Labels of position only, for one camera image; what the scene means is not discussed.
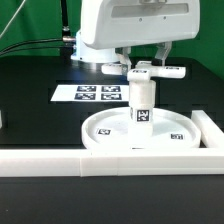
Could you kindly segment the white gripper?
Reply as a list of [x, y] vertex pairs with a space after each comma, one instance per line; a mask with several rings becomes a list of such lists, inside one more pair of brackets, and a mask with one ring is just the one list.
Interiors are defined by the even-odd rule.
[[131, 46], [159, 43], [152, 64], [164, 66], [171, 41], [193, 39], [199, 26], [200, 0], [82, 0], [83, 42], [116, 48], [123, 72], [131, 69]]

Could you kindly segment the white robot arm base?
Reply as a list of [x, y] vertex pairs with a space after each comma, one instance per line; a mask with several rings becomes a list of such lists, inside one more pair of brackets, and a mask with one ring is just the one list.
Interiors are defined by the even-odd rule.
[[118, 61], [115, 49], [95, 50], [87, 47], [81, 38], [81, 31], [76, 32], [76, 44], [71, 59], [84, 63], [113, 63]]

